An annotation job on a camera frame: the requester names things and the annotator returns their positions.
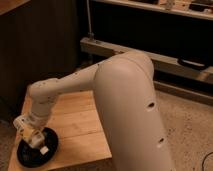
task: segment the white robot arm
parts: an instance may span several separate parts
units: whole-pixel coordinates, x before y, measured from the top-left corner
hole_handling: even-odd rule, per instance
[[[153,65],[130,51],[61,79],[29,88],[31,111],[14,120],[23,140],[48,153],[42,133],[60,94],[93,90],[96,108],[118,171],[175,171],[153,87]]]

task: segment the black disc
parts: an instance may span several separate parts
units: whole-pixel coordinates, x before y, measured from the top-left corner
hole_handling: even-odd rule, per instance
[[[17,150],[17,157],[19,162],[29,168],[39,167],[49,161],[55,154],[58,147],[58,136],[50,128],[43,130],[45,136],[45,145],[49,151],[42,155],[39,149],[32,149],[25,141],[21,140]]]

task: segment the floor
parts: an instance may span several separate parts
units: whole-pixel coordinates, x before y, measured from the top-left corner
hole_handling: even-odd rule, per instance
[[[167,131],[177,171],[200,171],[203,157],[213,151],[213,107],[157,91],[162,119]],[[0,171],[8,167],[15,129],[0,121]],[[97,161],[57,171],[114,171],[111,161]],[[205,171],[213,170],[213,155]]]

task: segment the table top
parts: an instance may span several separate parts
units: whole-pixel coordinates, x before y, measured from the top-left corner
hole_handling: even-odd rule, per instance
[[[26,96],[22,114],[27,113],[30,106],[31,99]],[[54,129],[59,137],[59,147],[53,158],[38,168],[21,166],[16,157],[20,141],[17,135],[8,171],[51,170],[111,157],[90,91],[60,96],[47,127]]]

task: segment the circular hole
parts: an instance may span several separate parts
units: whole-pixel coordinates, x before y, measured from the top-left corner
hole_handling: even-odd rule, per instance
[[[158,148],[161,148],[162,145],[163,145],[163,142],[164,142],[164,138],[161,138],[161,139],[158,141],[157,147],[158,147]]]
[[[150,111],[150,110],[152,110],[152,109],[154,108],[154,106],[155,106],[155,103],[152,102],[152,103],[150,103],[150,104],[147,106],[147,109]]]

